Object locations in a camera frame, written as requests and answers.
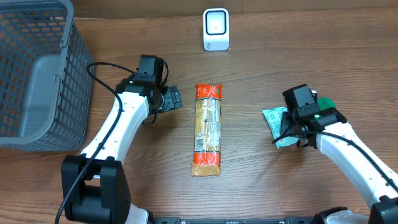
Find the green lid jar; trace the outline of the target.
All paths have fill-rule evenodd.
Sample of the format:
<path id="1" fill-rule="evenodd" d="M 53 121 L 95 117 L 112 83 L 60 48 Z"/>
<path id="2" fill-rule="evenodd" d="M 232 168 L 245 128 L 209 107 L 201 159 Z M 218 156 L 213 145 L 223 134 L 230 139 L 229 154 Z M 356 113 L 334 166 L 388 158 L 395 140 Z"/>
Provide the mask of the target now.
<path id="1" fill-rule="evenodd" d="M 330 98 L 319 98 L 317 102 L 321 110 L 336 108 L 335 103 Z"/>

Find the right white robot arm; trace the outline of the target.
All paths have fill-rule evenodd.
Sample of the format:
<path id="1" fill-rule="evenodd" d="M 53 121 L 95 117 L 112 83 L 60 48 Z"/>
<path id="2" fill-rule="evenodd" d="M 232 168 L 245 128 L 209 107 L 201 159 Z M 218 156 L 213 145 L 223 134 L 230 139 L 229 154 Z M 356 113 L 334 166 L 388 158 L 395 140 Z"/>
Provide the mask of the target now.
<path id="1" fill-rule="evenodd" d="M 297 137 L 332 160 L 356 187 L 370 214 L 345 207 L 316 214 L 314 223 L 397 223 L 397 173 L 360 140 L 352 125 L 336 109 L 299 116 L 303 108 L 282 115 L 281 138 Z"/>

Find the spaghetti pack orange ends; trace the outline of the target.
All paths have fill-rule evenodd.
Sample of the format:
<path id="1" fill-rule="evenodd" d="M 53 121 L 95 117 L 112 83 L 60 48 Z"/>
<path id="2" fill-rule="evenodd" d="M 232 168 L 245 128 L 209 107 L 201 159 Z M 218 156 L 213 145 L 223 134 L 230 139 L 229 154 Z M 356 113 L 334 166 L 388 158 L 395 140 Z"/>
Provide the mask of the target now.
<path id="1" fill-rule="evenodd" d="M 196 85 L 192 176 L 221 174 L 221 99 L 221 85 Z"/>

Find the mint green wipes pack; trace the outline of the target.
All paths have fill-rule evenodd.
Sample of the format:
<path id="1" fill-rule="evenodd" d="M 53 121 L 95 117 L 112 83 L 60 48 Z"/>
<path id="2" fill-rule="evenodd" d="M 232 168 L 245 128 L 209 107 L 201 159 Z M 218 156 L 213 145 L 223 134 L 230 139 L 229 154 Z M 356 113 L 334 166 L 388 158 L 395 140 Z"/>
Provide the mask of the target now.
<path id="1" fill-rule="evenodd" d="M 278 107 L 271 110 L 263 110 L 263 115 L 270 127 L 272 136 L 277 139 L 289 127 L 288 124 L 282 124 L 282 117 L 284 112 L 287 112 L 286 107 Z M 296 144 L 299 139 L 295 137 L 286 137 L 277 141 L 276 148 L 287 147 Z"/>

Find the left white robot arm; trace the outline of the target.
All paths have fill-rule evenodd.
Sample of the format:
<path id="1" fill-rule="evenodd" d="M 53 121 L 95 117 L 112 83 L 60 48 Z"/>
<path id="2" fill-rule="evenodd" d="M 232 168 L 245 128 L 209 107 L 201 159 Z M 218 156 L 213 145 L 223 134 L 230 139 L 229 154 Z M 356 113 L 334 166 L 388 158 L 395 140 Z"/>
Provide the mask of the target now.
<path id="1" fill-rule="evenodd" d="M 119 94 L 94 140 L 79 156 L 67 155 L 61 168 L 63 202 L 56 215 L 82 223 L 153 223 L 150 211 L 132 204 L 124 160 L 139 126 L 150 114 L 147 97 Z"/>

